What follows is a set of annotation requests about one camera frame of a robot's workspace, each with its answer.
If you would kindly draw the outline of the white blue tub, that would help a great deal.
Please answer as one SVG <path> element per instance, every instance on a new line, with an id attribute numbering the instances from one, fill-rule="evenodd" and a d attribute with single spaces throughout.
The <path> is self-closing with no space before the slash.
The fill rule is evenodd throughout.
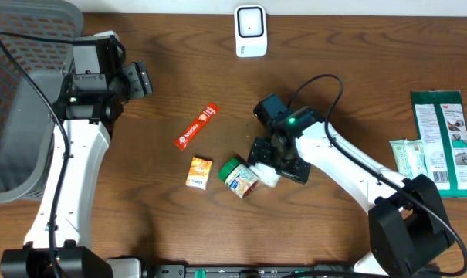
<path id="1" fill-rule="evenodd" d="M 254 165 L 251 165 L 249 169 L 259 178 L 259 180 L 264 185 L 270 188 L 275 188 L 281 178 L 281 176 L 276 173 L 275 168 L 271 168 L 270 166 L 262 163 L 256 163 Z"/>

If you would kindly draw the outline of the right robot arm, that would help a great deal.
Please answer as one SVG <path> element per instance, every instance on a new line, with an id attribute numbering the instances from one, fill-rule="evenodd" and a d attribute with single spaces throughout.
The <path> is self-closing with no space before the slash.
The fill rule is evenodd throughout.
<path id="1" fill-rule="evenodd" d="M 254 140 L 248 157 L 262 179 L 305 184 L 316 167 L 367 213 L 371 251 L 357 271 L 412 277 L 454 244 L 442 198 L 427 176 L 409 179 L 377 163 L 309 107 L 293 112 L 258 104 L 253 113 L 269 132 Z"/>

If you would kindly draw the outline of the green lid jar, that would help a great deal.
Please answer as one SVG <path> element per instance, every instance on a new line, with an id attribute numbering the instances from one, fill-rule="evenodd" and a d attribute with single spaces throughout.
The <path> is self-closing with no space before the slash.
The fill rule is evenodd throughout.
<path id="1" fill-rule="evenodd" d="M 240 198 L 246 197 L 259 182 L 259 177 L 237 158 L 225 163 L 218 178 Z"/>

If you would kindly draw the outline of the grey plastic mesh basket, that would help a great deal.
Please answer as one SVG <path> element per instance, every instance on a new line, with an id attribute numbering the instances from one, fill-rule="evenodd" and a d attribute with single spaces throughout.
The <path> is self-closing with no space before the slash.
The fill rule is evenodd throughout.
<path id="1" fill-rule="evenodd" d="M 81 36 L 83 23 L 82 12 L 66 1 L 0 1 L 1 41 L 49 102 L 73 68 L 66 40 Z M 0 203 L 42 197 L 54 127 L 42 99 L 0 48 Z"/>

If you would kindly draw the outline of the red coffee stick sachet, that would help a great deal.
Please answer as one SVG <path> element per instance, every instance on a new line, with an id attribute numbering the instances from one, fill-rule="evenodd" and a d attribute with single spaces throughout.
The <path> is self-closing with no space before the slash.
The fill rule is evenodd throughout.
<path id="1" fill-rule="evenodd" d="M 209 103 L 206 108 L 194 119 L 183 134 L 174 140 L 174 144 L 183 151 L 194 136 L 220 111 L 215 103 Z"/>

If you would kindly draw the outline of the green white tape bag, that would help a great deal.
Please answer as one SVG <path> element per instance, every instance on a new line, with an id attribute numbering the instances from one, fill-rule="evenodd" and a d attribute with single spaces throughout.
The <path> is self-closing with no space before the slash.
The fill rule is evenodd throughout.
<path id="1" fill-rule="evenodd" d="M 411 92 L 428 177 L 443 198 L 467 198 L 467 124 L 458 90 Z"/>

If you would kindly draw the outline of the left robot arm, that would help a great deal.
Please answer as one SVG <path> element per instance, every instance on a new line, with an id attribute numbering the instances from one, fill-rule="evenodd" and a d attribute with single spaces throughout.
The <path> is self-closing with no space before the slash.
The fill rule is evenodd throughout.
<path id="1" fill-rule="evenodd" d="M 143 61 L 112 76 L 64 77 L 53 104 L 62 127 L 53 132 L 45 193 L 22 248 L 3 252 L 3 277 L 152 277 L 137 256 L 102 259 L 92 250 L 91 213 L 96 180 L 110 145 L 107 126 L 129 100 L 152 93 Z"/>

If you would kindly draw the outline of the orange small packet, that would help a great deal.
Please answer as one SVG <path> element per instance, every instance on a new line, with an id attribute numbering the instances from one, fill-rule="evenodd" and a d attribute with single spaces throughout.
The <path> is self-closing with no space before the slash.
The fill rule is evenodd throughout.
<path id="1" fill-rule="evenodd" d="M 205 190 L 208 185 L 212 165 L 213 161 L 211 160 L 193 157 L 185 185 L 188 187 Z"/>

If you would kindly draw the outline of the light teal snack packet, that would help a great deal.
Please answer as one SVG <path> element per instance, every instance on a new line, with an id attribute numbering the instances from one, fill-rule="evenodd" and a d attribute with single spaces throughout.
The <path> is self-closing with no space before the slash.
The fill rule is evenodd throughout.
<path id="1" fill-rule="evenodd" d="M 389 143 L 399 173 L 410 179 L 421 174 L 428 175 L 422 140 L 404 139 L 389 141 Z"/>

